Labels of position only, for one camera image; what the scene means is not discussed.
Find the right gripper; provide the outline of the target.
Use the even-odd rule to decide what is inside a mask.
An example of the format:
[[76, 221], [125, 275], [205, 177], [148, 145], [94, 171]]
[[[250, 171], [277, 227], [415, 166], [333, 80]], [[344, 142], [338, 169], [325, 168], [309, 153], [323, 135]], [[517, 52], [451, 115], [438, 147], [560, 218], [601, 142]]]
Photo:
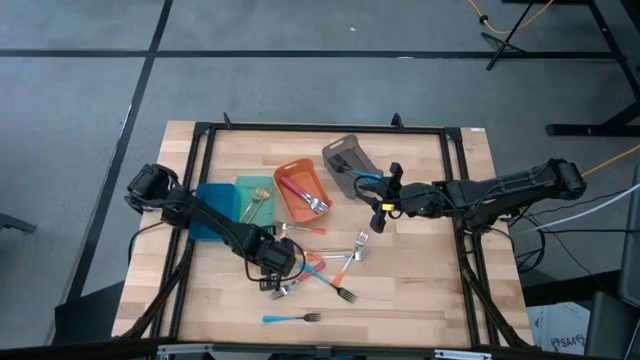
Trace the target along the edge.
[[[440, 191], [426, 183], [401, 184], [404, 173], [401, 165], [392, 162], [390, 175], [382, 179], [371, 179], [366, 190], [377, 192], [371, 205], [374, 215], [370, 220], [370, 227], [376, 233], [382, 233], [386, 225], [385, 217], [388, 213], [398, 211], [408, 217], [439, 218], [445, 215], [446, 204]], [[383, 203], [394, 204], [393, 211], [384, 211]]]

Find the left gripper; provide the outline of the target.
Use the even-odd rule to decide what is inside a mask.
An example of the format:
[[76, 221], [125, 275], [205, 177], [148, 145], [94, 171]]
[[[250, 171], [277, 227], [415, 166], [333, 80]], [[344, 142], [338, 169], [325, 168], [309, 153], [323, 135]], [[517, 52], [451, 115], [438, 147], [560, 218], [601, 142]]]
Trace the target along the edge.
[[279, 290], [281, 276], [289, 275], [296, 262], [293, 246], [275, 237], [276, 228], [273, 225], [241, 223], [240, 230], [240, 255], [250, 263], [279, 274], [261, 278], [259, 289]]

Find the blue-handled black fork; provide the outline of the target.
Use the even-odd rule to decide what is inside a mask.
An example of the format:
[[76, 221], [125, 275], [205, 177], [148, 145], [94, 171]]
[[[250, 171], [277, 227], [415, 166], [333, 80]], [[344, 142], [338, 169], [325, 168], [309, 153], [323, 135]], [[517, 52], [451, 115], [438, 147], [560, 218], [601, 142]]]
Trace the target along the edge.
[[371, 179], [382, 179], [381, 175], [357, 170], [352, 166], [350, 166], [344, 160], [335, 160], [333, 162], [332, 167], [335, 169], [336, 172], [345, 173], [347, 175], [363, 177], [366, 179], [367, 182], [370, 182]]
[[329, 159], [329, 163], [331, 164], [331, 167], [336, 172], [353, 174], [353, 175], [358, 175], [358, 176], [364, 176], [364, 177], [370, 178], [370, 179], [381, 179], [382, 178], [381, 175], [374, 174], [374, 173], [369, 173], [369, 172], [364, 172], [364, 171], [360, 171], [360, 170], [357, 170], [357, 169], [353, 168], [340, 155], [335, 155], [332, 158], [330, 158]]
[[262, 317], [263, 323], [275, 323], [284, 321], [301, 320], [304, 322], [319, 322], [322, 319], [320, 313], [307, 313], [302, 316], [280, 316], [280, 315], [264, 315]]
[[339, 286], [334, 285], [330, 280], [328, 280], [327, 278], [322, 276], [319, 272], [314, 270], [311, 266], [303, 265], [302, 263], [298, 263], [298, 267], [303, 272], [310, 273], [313, 277], [319, 279], [324, 284], [332, 287], [336, 291], [337, 295], [339, 297], [341, 297], [342, 299], [344, 299], [345, 301], [350, 302], [350, 303], [356, 303], [357, 302], [358, 297], [355, 294], [353, 294], [352, 292], [350, 292], [349, 290], [347, 290], [347, 289], [345, 289], [343, 287], [339, 287]]

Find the orange-handled silver fork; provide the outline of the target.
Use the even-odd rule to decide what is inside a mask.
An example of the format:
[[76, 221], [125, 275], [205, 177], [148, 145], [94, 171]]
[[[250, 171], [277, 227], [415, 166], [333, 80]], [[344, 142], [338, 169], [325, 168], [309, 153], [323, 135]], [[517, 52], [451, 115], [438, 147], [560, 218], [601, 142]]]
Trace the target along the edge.
[[363, 251], [358, 251], [355, 253], [347, 253], [347, 254], [338, 254], [338, 255], [318, 255], [311, 252], [306, 252], [306, 255], [314, 260], [330, 260], [330, 259], [348, 259], [351, 258], [355, 261], [362, 261], [366, 258], [366, 253]]
[[293, 225], [293, 224], [289, 224], [281, 221], [275, 221], [274, 225], [282, 231], [298, 230], [298, 231], [305, 231], [305, 232], [310, 232], [310, 233], [315, 233], [320, 235], [326, 234], [326, 230], [323, 228], [308, 228], [308, 227], [302, 227], [302, 226]]
[[349, 266], [356, 261], [360, 261], [362, 259], [362, 249], [366, 242], [368, 241], [369, 235], [365, 232], [360, 232], [355, 241], [355, 246], [351, 254], [347, 257], [347, 260], [338, 274], [334, 277], [332, 284], [335, 286], [340, 286], [341, 282], [346, 275], [346, 272]]

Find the orange plastic bin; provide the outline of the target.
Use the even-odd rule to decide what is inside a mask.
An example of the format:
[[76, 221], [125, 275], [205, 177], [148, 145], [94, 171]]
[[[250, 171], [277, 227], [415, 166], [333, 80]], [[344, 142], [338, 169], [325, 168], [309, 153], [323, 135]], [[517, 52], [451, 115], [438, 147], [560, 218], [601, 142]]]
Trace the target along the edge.
[[309, 203], [299, 195], [299, 189], [322, 201], [327, 209], [332, 206], [332, 200], [316, 174], [314, 162], [309, 158], [300, 158], [278, 167], [273, 173], [273, 179], [288, 216], [295, 223], [309, 223], [328, 213], [314, 212]]

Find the grey plastic bin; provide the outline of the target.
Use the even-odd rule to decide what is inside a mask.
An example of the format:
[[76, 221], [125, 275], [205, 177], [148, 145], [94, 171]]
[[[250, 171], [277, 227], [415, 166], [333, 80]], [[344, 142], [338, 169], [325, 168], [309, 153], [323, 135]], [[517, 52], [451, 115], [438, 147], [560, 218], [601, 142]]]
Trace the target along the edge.
[[329, 163], [329, 159], [335, 155], [340, 155], [349, 165], [357, 170], [378, 175], [383, 174], [383, 171], [366, 155], [359, 144], [358, 138], [353, 134], [346, 135], [325, 146], [322, 149], [324, 166], [343, 194], [349, 199], [356, 198], [354, 181], [358, 176], [336, 172]]

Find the teal plastic bin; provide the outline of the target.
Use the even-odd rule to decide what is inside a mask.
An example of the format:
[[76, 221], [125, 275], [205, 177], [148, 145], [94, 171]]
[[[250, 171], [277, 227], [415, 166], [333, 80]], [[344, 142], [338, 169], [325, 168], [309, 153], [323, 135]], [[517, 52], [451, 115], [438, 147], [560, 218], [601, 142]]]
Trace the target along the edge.
[[261, 205], [257, 215], [250, 222], [258, 226], [271, 225], [274, 220], [274, 204], [275, 204], [275, 189], [273, 179], [269, 176], [238, 176], [235, 181], [235, 188], [238, 196], [238, 219], [244, 213], [245, 209], [251, 202], [251, 199], [260, 186], [272, 187], [272, 193], [269, 199], [265, 200]]

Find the dark blue plastic bin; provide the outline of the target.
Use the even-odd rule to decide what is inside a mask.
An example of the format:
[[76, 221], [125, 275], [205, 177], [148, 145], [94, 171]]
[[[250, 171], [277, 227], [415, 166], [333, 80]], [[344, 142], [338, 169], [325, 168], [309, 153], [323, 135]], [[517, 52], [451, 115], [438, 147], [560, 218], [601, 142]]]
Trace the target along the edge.
[[[231, 220], [238, 219], [236, 188], [229, 183], [201, 184], [195, 192], [196, 198], [203, 200], [208, 206], [220, 212]], [[192, 221], [189, 227], [189, 237], [198, 242], [218, 242], [223, 238], [205, 225]]]

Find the black floor base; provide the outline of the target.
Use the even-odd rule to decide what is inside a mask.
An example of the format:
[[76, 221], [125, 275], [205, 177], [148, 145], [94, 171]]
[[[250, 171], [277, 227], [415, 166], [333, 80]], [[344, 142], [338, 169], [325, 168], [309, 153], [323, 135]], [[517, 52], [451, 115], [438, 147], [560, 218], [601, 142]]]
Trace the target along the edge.
[[111, 337], [124, 282], [118, 282], [55, 308], [53, 345], [98, 342]]

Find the black tripod stand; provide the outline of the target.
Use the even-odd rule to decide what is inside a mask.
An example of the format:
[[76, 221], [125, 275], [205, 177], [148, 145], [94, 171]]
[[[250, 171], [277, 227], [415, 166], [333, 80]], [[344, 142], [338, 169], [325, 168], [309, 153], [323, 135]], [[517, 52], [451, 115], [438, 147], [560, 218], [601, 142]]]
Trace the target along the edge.
[[486, 40], [489, 43], [493, 43], [496, 47], [494, 54], [492, 55], [491, 59], [489, 60], [489, 63], [485, 68], [486, 71], [491, 71], [493, 67], [496, 65], [496, 63], [498, 62], [500, 56], [503, 55], [505, 52], [511, 51], [517, 54], [525, 53], [525, 50], [517, 46], [511, 45], [510, 40], [514, 36], [514, 34], [519, 30], [519, 28], [523, 26], [523, 22], [532, 7], [533, 7], [533, 3], [530, 3], [522, 13], [520, 18], [518, 19], [518, 21], [514, 24], [514, 26], [506, 33], [506, 37], [504, 39], [498, 38], [497, 33], [494, 33], [493, 35], [486, 32], [481, 33], [481, 36], [484, 40]]

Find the white printed cardboard box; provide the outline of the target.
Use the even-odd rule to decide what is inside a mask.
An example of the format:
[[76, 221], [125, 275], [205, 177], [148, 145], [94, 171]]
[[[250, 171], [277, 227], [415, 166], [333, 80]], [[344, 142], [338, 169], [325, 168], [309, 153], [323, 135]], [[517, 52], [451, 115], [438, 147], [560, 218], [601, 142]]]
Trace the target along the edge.
[[527, 308], [534, 344], [543, 351], [583, 355], [590, 311], [572, 302]]

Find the dark grey chair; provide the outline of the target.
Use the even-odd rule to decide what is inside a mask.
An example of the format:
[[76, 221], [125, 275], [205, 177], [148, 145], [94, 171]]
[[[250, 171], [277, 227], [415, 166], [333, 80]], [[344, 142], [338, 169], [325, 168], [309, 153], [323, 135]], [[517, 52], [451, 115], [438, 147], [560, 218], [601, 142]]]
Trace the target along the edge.
[[640, 360], [640, 163], [635, 167], [620, 269], [614, 295], [592, 296], [585, 355], [607, 360]]

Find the dark grey floor object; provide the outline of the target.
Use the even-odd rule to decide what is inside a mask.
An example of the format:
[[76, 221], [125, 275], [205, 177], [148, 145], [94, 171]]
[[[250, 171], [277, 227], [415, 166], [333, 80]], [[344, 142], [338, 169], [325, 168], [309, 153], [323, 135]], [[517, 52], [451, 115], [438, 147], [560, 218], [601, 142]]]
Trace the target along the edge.
[[0, 212], [0, 229], [14, 229], [24, 233], [33, 233], [37, 229], [37, 226]]

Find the black aluminium table frame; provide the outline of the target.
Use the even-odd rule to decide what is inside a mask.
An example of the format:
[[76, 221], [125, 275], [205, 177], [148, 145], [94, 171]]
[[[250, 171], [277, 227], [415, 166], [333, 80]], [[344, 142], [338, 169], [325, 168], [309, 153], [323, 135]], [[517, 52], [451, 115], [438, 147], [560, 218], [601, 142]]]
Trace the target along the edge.
[[[171, 121], [154, 161], [195, 178], [230, 182], [269, 175], [300, 158], [321, 163], [322, 148], [354, 134], [378, 165], [400, 162], [412, 181], [459, 175], [463, 160], [483, 180], [494, 169], [485, 133], [461, 132], [456, 147], [439, 127], [210, 123], [197, 137], [192, 121]], [[209, 343], [217, 351], [379, 356], [471, 346], [453, 227], [448, 219], [389, 221], [371, 235], [366, 260], [350, 269], [348, 303], [318, 279], [272, 301], [249, 281], [246, 267], [221, 243], [195, 248], [177, 338]], [[263, 323], [264, 315], [320, 313], [319, 322]]]

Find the silver aluminium bracket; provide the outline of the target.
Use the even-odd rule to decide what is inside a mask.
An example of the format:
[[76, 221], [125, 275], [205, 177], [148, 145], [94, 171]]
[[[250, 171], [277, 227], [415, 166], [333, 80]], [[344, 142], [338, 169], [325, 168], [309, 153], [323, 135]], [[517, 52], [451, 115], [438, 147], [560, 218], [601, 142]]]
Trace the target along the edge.
[[436, 349], [434, 358], [439, 360], [493, 360], [490, 353]]
[[196, 360], [216, 360], [213, 355], [212, 344], [195, 343], [160, 345], [156, 352], [158, 360], [175, 360], [177, 356], [183, 355], [198, 355]]

